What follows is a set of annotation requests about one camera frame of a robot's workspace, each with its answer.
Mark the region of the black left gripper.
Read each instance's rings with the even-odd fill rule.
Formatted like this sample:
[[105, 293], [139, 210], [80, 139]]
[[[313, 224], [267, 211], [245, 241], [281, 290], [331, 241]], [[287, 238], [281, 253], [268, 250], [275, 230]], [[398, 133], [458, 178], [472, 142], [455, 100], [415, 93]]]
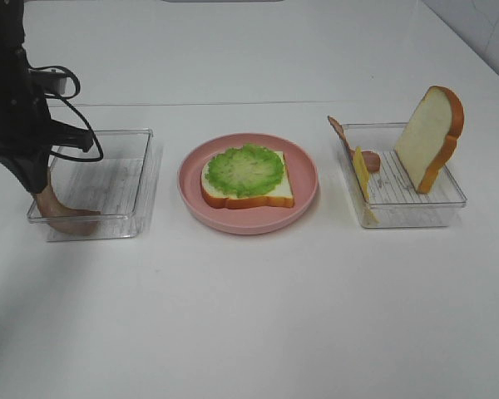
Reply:
[[[30, 76], [30, 69], [64, 71], [70, 75], [64, 95], [48, 94]], [[69, 102], [80, 91], [76, 75], [64, 66], [32, 68], [23, 49], [0, 50], [0, 163], [31, 194], [48, 185], [52, 147], [71, 147], [87, 153], [94, 132], [86, 118]], [[48, 99], [67, 105], [84, 123], [77, 128], [52, 118]]]

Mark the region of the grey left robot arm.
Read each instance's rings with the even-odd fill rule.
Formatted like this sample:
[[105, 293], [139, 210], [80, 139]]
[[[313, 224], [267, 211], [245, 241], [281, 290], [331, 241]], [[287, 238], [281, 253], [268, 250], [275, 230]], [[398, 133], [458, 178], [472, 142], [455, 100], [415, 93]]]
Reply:
[[[64, 66], [30, 65], [23, 47], [23, 14], [23, 1], [0, 1], [0, 148], [21, 154], [50, 153], [57, 145], [87, 153], [99, 141], [86, 118], [69, 102], [79, 94], [80, 82]], [[85, 127], [53, 120], [48, 99], [62, 101]]]

